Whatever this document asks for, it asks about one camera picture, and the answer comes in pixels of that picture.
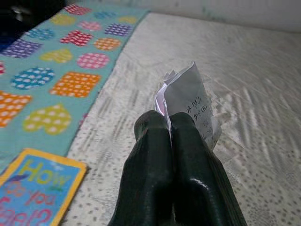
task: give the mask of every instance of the mattress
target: mattress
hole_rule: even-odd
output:
[[[156,13],[125,46],[68,152],[91,169],[63,225],[108,224],[135,120],[154,109],[165,73],[192,60],[222,125],[214,153],[248,225],[301,226],[301,34]]]

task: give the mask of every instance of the purple polka dot square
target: purple polka dot square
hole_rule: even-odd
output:
[[[106,30],[106,34],[112,34],[117,36],[127,36],[132,31],[132,27],[124,24],[111,24]]]
[[[0,54],[14,58],[27,58],[41,46],[42,44],[18,39]]]

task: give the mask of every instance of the dark green object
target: dark green object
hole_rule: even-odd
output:
[[[246,226],[226,172],[186,113],[170,117],[176,221],[185,226]]]
[[[143,114],[135,124],[135,137],[109,226],[159,226],[171,216],[173,163],[164,117],[156,111]]]

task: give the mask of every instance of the blue polka dot shape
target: blue polka dot shape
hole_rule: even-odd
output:
[[[11,80],[11,86],[16,89],[29,90],[34,87],[44,86],[50,82],[55,73],[50,68],[33,67],[20,72]]]
[[[98,13],[94,13],[94,16],[97,19],[107,19],[107,18],[112,18],[115,17],[117,14],[114,12],[98,12]]]
[[[55,33],[50,29],[33,28],[26,35],[35,39],[49,40],[55,36]]]

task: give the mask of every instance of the turquoise blanket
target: turquoise blanket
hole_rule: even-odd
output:
[[[66,6],[0,53],[0,172],[24,148],[66,155],[147,10]]]

